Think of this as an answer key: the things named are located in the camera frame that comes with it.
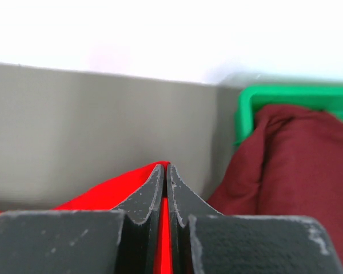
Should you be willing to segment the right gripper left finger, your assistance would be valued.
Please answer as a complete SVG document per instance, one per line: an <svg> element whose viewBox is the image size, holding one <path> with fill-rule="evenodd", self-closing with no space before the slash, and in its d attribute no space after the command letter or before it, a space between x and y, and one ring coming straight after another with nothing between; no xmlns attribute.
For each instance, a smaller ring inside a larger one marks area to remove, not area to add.
<svg viewBox="0 0 343 274"><path fill-rule="evenodd" d="M153 273L163 166L111 210L0 214L0 273Z"/></svg>

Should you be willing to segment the bright red t-shirt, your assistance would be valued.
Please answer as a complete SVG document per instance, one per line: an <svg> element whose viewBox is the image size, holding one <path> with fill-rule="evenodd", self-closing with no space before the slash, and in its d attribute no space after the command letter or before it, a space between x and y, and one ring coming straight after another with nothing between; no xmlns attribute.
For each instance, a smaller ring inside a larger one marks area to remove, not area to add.
<svg viewBox="0 0 343 274"><path fill-rule="evenodd" d="M165 190L165 170L167 163L158 162L138 168L114 179L103 182L81 196L48 211L69 210L111 210L122 203L137 188L146 182L156 165L163 166L163 193L159 213L158 241L153 273L172 273L170 246L169 210Z"/></svg>

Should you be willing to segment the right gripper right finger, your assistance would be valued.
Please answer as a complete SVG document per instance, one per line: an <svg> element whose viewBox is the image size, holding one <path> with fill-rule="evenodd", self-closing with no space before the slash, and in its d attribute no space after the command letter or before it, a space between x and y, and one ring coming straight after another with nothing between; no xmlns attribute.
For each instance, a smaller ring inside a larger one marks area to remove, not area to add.
<svg viewBox="0 0 343 274"><path fill-rule="evenodd" d="M223 215L172 164L166 189L174 273L343 273L329 235L311 217Z"/></svg>

